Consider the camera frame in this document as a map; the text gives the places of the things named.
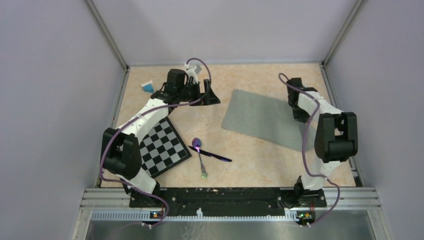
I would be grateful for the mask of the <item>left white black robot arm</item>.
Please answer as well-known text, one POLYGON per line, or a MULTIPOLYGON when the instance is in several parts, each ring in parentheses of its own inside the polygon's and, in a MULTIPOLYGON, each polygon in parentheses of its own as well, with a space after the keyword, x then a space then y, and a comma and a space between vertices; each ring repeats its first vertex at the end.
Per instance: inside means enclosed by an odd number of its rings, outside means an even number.
POLYGON ((212 90, 210 78, 204 79, 200 90, 199 65, 171 69, 166 82, 154 92, 146 105, 130 120, 103 133, 100 166, 116 175, 121 182, 142 191, 141 200, 149 207, 160 202, 159 183, 142 168, 140 141, 162 119, 179 106, 208 106, 220 100, 212 90))

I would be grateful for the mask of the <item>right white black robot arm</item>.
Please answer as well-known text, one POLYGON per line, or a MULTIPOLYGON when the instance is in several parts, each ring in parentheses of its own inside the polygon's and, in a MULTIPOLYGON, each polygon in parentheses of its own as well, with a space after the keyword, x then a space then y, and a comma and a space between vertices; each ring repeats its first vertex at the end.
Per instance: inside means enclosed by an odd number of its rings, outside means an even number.
POLYGON ((357 154, 357 115, 331 105, 315 88, 305 87, 299 77, 288 79, 284 84, 294 119, 305 124, 301 154, 306 173, 294 186, 293 200, 299 206, 307 206, 329 181, 332 172, 357 154), (315 160, 308 165, 306 146, 313 120, 317 122, 313 142, 315 160))

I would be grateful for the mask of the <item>grey cloth napkin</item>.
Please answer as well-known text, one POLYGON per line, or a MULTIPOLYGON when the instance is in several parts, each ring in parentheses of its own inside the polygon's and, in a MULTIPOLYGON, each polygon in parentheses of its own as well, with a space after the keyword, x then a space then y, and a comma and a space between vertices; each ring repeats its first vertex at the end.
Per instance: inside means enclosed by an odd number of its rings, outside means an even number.
POLYGON ((292 108, 284 100, 235 89, 221 127, 302 151, 305 129, 294 119, 292 108))

